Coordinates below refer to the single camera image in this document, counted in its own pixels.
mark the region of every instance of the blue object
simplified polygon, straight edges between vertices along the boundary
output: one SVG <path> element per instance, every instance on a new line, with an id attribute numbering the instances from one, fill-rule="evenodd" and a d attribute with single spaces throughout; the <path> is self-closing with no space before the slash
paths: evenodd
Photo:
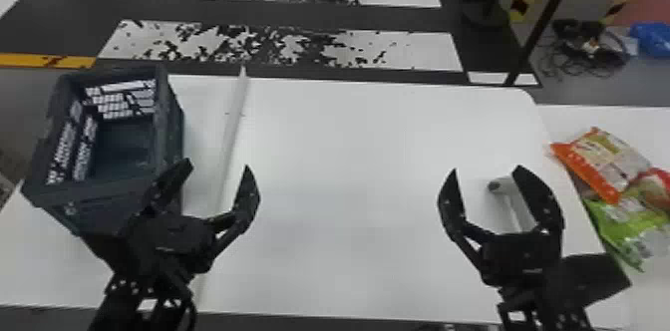
<path id="1" fill-rule="evenodd" d="M 630 36 L 639 40 L 641 52 L 655 58 L 670 58 L 670 25 L 638 23 L 630 27 Z"/>

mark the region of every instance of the black plastic crate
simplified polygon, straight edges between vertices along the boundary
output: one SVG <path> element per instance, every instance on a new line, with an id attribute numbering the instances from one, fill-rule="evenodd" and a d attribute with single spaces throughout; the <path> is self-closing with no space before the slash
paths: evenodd
<path id="1" fill-rule="evenodd" d="M 183 112 L 161 66 L 62 76 L 45 131 L 21 191 L 75 234 L 120 231 L 183 157 Z"/>

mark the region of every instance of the white table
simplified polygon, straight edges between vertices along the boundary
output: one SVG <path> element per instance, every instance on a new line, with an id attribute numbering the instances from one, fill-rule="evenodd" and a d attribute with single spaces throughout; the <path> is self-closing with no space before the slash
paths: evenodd
<path id="1" fill-rule="evenodd" d="M 195 173 L 187 212 L 210 214 L 227 78 L 170 77 L 187 116 Z M 196 285 L 200 310 L 495 322 L 496 292 L 446 237 L 436 207 L 459 168 L 469 218 L 512 230 L 487 182 L 527 166 L 567 221 L 564 253 L 602 251 L 531 98 L 518 90 L 252 81 L 225 200 L 244 164 L 262 203 L 251 229 Z M 0 213 L 0 303 L 98 306 L 110 273 L 18 194 Z M 589 309 L 602 327 L 630 322 L 625 295 Z"/>

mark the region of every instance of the snack bag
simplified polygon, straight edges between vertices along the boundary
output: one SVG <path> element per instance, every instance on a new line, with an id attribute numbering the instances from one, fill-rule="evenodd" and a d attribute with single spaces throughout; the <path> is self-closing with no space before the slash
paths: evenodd
<path id="1" fill-rule="evenodd" d="M 631 190 L 650 206 L 670 212 L 670 173 L 660 168 L 652 168 L 635 181 Z"/>
<path id="2" fill-rule="evenodd" d="M 618 204 L 628 186 L 651 169 L 634 148 L 598 128 L 570 144 L 552 144 L 551 149 L 609 204 Z"/>
<path id="3" fill-rule="evenodd" d="M 636 191 L 626 191 L 617 205 L 600 199 L 582 199 L 598 235 L 624 261 L 642 271 L 642 263 L 668 254 L 670 218 L 645 207 Z"/>

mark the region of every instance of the cable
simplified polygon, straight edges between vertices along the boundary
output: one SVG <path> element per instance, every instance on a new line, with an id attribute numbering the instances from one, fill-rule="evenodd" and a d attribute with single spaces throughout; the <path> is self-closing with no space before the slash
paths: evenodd
<path id="1" fill-rule="evenodd" d="M 630 54 L 623 42 L 613 33 L 605 30 L 604 35 L 614 40 L 620 48 L 623 64 L 628 62 Z M 599 79 L 607 79 L 618 72 L 622 66 L 612 63 L 607 63 L 601 60 L 588 59 L 583 56 L 570 57 L 564 51 L 565 47 L 574 48 L 567 40 L 559 39 L 555 35 L 548 35 L 543 38 L 549 38 L 553 41 L 539 44 L 537 48 L 543 48 L 544 52 L 536 63 L 536 67 L 545 77 L 556 78 L 558 81 L 563 80 L 563 74 L 573 77 L 578 77 L 583 74 L 588 74 Z M 600 43 L 602 49 L 614 49 L 604 43 Z"/>
<path id="2" fill-rule="evenodd" d="M 186 327 L 186 331 L 193 331 L 197 322 L 197 309 L 191 299 L 186 300 L 186 309 L 188 309 L 188 327 Z"/>

